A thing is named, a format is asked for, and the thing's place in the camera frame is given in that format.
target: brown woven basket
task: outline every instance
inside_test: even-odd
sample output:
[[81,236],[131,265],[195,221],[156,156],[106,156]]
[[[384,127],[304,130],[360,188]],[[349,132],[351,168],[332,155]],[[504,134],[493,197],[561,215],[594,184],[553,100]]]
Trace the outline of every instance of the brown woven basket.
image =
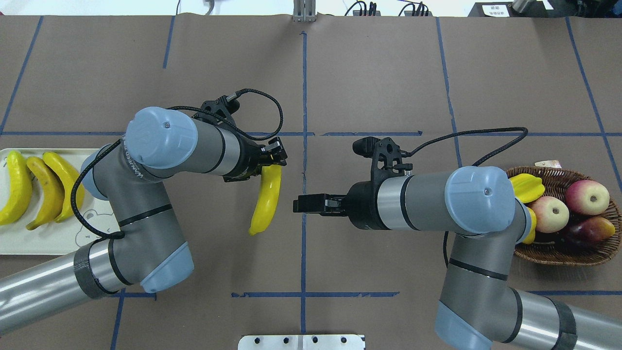
[[[542,178],[542,184],[546,188],[545,196],[553,196],[564,200],[566,189],[576,181],[591,180],[589,176],[576,171],[557,168],[543,168],[539,166],[517,166],[506,171],[508,177],[521,173],[528,173]],[[565,251],[563,247],[558,247],[550,242],[534,242],[532,244],[518,244],[514,254],[525,260],[545,265],[570,265],[570,266],[594,266],[600,265],[611,260],[620,250],[622,239],[622,217],[620,208],[610,199],[607,210],[600,216],[608,219],[616,227],[616,233],[602,242],[599,242],[591,249],[581,252]],[[581,218],[578,214],[571,213],[570,220]]]

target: fruit basket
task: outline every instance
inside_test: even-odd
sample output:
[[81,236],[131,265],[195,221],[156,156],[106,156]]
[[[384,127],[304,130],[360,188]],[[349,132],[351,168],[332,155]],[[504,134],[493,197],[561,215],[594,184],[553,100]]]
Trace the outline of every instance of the fruit basket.
[[[579,180],[591,180],[589,176],[576,171],[536,166],[517,166],[508,169],[506,173],[508,177],[528,173],[542,178],[542,184],[546,188],[544,195],[553,196],[561,201],[564,200],[565,192],[571,184]],[[525,260],[545,265],[594,266],[605,263],[611,260],[620,250],[620,243],[622,242],[622,216],[620,215],[620,208],[613,198],[610,199],[607,210],[599,216],[611,221],[616,228],[616,233],[608,239],[598,242],[590,249],[579,252],[569,251],[557,246],[552,240],[550,242],[536,240],[529,245],[516,245],[514,254]],[[570,214],[570,220],[576,220],[577,218],[578,214]]]

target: black band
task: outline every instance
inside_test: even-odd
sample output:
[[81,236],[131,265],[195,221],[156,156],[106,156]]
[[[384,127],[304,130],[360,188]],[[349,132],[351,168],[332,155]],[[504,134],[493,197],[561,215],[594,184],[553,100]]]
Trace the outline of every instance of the black band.
[[406,187],[408,186],[408,182],[410,182],[412,178],[413,176],[409,176],[406,181],[404,181],[404,184],[402,185],[402,191],[399,194],[399,203],[402,207],[402,216],[404,216],[404,220],[406,221],[408,226],[415,231],[419,231],[419,229],[412,224],[411,218],[408,217],[408,213],[406,212]]
[[123,227],[125,225],[129,225],[129,224],[131,224],[133,222],[136,222],[138,220],[146,219],[146,218],[148,218],[150,216],[156,215],[156,214],[161,213],[161,212],[165,212],[165,211],[167,211],[169,209],[173,209],[173,206],[170,205],[170,203],[168,203],[168,204],[166,204],[164,206],[155,208],[155,209],[148,210],[148,211],[146,211],[144,213],[140,213],[138,215],[134,215],[132,217],[128,217],[125,220],[119,221],[119,227]]
[[575,321],[575,315],[572,310],[565,303],[551,298],[550,300],[555,309],[557,309],[557,315],[559,316],[559,335],[557,336],[557,342],[551,350],[572,350],[577,344],[577,322]]
[[121,271],[119,271],[119,267],[116,264],[113,248],[114,241],[114,239],[108,241],[108,257],[110,258],[110,266],[112,266],[114,275],[119,279],[119,281],[121,281],[126,286],[131,286],[132,283],[130,283],[128,280],[125,279],[125,277],[123,277]]
[[497,280],[507,281],[508,276],[503,275],[502,273],[489,271],[481,267],[473,266],[471,264],[463,263],[461,261],[455,260],[454,258],[449,259],[449,263],[451,265],[463,268],[465,270],[469,270],[471,272],[479,273],[480,275],[484,275],[486,277],[496,278]]
[[225,142],[225,136],[223,135],[223,132],[220,131],[219,127],[216,127],[216,130],[218,130],[218,133],[220,134],[220,139],[223,140],[223,151],[220,153],[220,159],[216,162],[216,165],[214,165],[213,168],[211,168],[210,170],[206,171],[204,174],[212,172],[212,171],[214,171],[214,169],[218,168],[220,163],[223,161],[223,158],[225,157],[225,148],[227,147],[226,142]]
[[514,293],[514,297],[516,297],[516,308],[518,309],[518,312],[517,312],[517,315],[516,315],[516,324],[514,325],[514,331],[512,331],[512,334],[510,334],[508,339],[506,339],[505,341],[502,341],[502,343],[505,343],[505,344],[513,341],[514,338],[516,338],[516,336],[518,335],[518,332],[521,330],[521,325],[522,325],[522,300],[521,300],[521,296],[518,294],[518,292],[514,288],[510,288],[510,290],[512,291],[512,293]]
[[91,299],[102,299],[105,296],[115,294],[116,291],[107,291],[101,286],[100,282],[93,276],[93,270],[91,269],[91,263],[89,261],[89,252],[91,246],[94,244],[87,244],[76,250],[73,256],[73,274],[76,276],[78,286],[84,294]]

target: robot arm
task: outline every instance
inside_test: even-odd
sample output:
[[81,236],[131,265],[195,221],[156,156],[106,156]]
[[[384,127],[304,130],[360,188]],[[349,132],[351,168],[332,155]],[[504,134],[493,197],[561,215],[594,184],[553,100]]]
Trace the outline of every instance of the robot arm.
[[[140,283],[146,292],[155,293],[191,274],[188,243],[162,181],[181,171],[243,181],[258,175],[263,166],[286,164],[278,137],[264,146],[231,127],[231,113],[239,108],[235,98],[221,97],[202,106],[229,123],[203,113],[190,118],[176,110],[145,108],[136,113],[119,143],[85,161],[83,170],[98,158],[83,182],[96,198],[110,201],[123,238],[96,240],[1,279],[0,335],[127,285]],[[109,153],[97,157],[105,151]]]
[[347,195],[299,196],[294,212],[347,216],[360,229],[456,232],[435,324],[446,343],[464,350],[493,341],[528,349],[622,346],[620,321],[507,286],[514,246],[532,223],[503,170],[411,176],[406,153],[390,138],[364,138],[353,150],[372,159],[371,180]]

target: apple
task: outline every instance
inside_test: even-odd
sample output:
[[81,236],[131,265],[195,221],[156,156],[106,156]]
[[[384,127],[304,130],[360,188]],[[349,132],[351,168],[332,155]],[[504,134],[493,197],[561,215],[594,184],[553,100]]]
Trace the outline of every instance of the apple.
[[577,181],[566,190],[566,204],[579,214],[602,214],[609,207],[609,191],[596,181]]
[[590,248],[616,233],[611,221],[600,216],[566,226],[559,232],[559,243],[567,248]]
[[568,224],[570,212],[564,202],[551,196],[538,198],[528,205],[537,217],[536,231],[551,234]]

